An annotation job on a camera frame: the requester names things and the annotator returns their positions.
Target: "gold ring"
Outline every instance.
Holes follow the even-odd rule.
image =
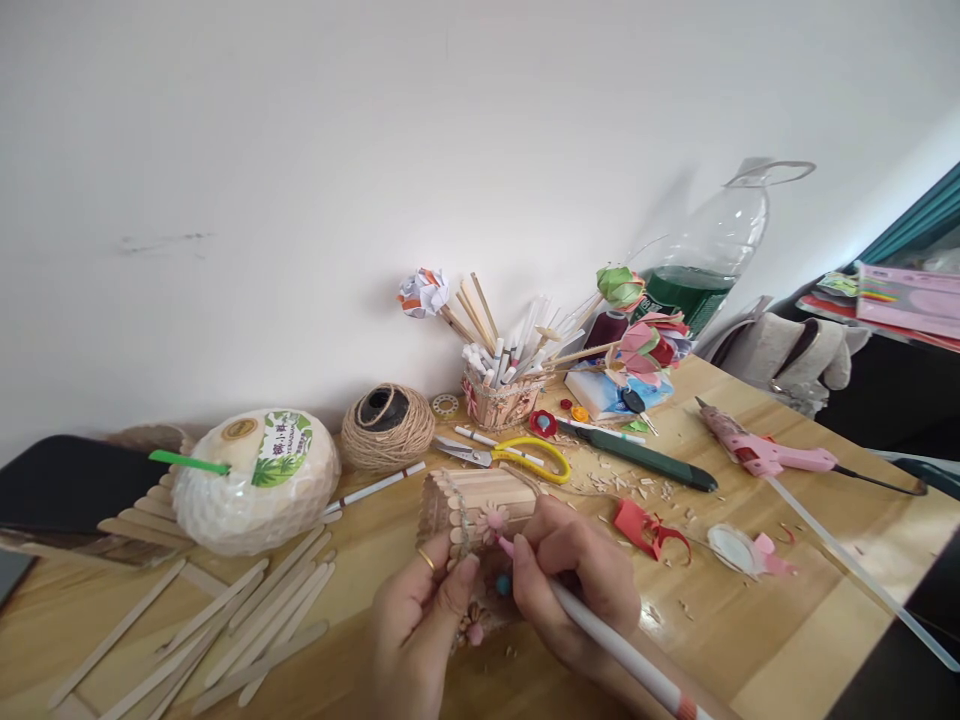
[[[423,548],[417,548],[417,552],[420,553],[420,557],[427,561],[427,565],[430,566],[430,572],[436,572],[437,566],[433,564],[433,560],[423,551]]]

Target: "plastic bottle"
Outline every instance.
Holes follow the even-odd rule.
[[[789,176],[778,168],[787,168]],[[650,265],[645,271],[633,268],[647,278],[647,287],[631,323],[648,312],[679,310],[691,337],[696,337],[720,309],[763,240],[770,212],[766,188],[800,180],[815,169],[810,162],[770,162],[741,171],[726,183],[679,232],[660,239],[659,259],[652,270]],[[647,247],[652,243],[634,257],[641,259]]]

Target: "pink glue gun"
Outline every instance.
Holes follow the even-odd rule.
[[[707,427],[751,475],[774,477],[782,473],[785,467],[830,472],[839,464],[836,456],[823,448],[797,450],[764,440],[748,433],[722,410],[707,405],[700,398],[697,398],[697,402],[700,403],[700,415]]]

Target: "glue gun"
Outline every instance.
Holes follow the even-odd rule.
[[[896,490],[905,495],[920,496],[927,494],[927,486],[923,482],[920,483],[920,490],[918,491],[905,490],[896,485],[865,477],[853,470],[841,467],[837,457],[823,448],[798,450],[779,445],[771,440],[765,440],[744,430],[740,423],[722,410],[718,410],[713,405],[707,405],[700,398],[697,398],[697,402],[700,404],[700,416],[707,427],[710,428],[710,432],[716,435],[720,444],[732,453],[751,475],[775,477],[782,473],[785,467],[812,470],[813,472],[830,472],[832,470],[841,475],[866,480],[874,485]]]

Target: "thread spool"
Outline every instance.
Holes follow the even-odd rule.
[[[343,454],[358,470],[399,470],[427,451],[435,425],[423,395],[402,385],[383,383],[347,411],[341,436]]]
[[[630,320],[627,318],[626,313],[618,310],[607,310],[604,313],[600,313],[597,315],[597,319],[594,320],[593,327],[590,329],[590,334],[587,336],[587,341],[583,344],[583,347],[592,348],[616,342],[623,337],[623,334],[629,326]],[[595,360],[603,357],[603,355],[604,353],[597,353],[596,355],[589,355],[583,359]]]

